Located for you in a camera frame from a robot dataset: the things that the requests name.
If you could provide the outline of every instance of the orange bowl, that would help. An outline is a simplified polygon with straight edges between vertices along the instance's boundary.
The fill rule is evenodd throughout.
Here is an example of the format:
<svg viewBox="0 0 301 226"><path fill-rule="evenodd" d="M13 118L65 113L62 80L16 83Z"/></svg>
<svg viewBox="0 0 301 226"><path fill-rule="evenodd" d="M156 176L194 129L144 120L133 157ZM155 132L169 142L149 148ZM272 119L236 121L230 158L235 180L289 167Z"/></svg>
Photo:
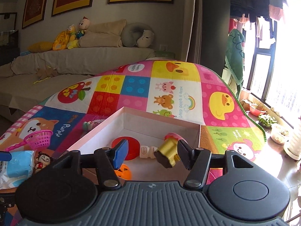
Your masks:
<svg viewBox="0 0 301 226"><path fill-rule="evenodd" d="M266 111L264 110L258 110L256 109L258 105L257 104L250 104L250 112L255 115L255 116L259 116L259 115L263 115L266 113Z"/></svg>

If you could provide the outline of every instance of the window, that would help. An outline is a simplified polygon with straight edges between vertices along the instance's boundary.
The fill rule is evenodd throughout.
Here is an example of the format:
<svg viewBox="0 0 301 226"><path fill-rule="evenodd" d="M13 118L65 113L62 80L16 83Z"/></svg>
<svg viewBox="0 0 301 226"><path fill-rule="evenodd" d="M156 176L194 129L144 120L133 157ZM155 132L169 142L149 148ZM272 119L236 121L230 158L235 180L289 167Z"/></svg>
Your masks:
<svg viewBox="0 0 301 226"><path fill-rule="evenodd" d="M301 116L301 0L287 1L285 24L265 22L262 41L246 33L243 86L294 125ZM276 43L268 39L269 34Z"/></svg>

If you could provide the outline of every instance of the pink basket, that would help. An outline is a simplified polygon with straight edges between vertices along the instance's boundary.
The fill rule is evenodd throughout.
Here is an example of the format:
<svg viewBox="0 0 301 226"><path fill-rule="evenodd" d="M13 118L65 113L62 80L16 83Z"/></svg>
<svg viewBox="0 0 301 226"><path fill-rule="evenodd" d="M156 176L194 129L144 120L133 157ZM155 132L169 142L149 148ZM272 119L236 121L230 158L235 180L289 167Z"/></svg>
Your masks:
<svg viewBox="0 0 301 226"><path fill-rule="evenodd" d="M21 146L24 146L26 144L28 144L32 150L47 149L50 145L50 138L52 134L53 132L50 130L42 130L42 131L31 133L24 138L23 142L8 147L5 149L5 151L11 151Z"/></svg>

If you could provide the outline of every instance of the rainbow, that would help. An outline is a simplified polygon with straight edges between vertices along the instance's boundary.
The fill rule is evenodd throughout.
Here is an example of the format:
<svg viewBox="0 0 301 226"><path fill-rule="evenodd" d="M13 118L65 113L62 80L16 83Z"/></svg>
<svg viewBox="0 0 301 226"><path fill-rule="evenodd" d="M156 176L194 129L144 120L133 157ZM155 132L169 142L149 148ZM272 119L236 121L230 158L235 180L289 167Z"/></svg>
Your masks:
<svg viewBox="0 0 301 226"><path fill-rule="evenodd" d="M189 110L193 110L195 108L195 100L191 96L188 96L188 100L190 101Z"/></svg>

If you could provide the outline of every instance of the diaper package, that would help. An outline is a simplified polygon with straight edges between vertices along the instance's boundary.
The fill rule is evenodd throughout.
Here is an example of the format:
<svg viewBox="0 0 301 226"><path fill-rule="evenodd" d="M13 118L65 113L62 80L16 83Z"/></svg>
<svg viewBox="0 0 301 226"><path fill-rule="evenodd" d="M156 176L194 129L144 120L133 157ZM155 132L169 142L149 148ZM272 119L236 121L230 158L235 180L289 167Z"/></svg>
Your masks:
<svg viewBox="0 0 301 226"><path fill-rule="evenodd" d="M31 177L34 168L33 150L11 153L11 161L0 161L0 189L18 187Z"/></svg>

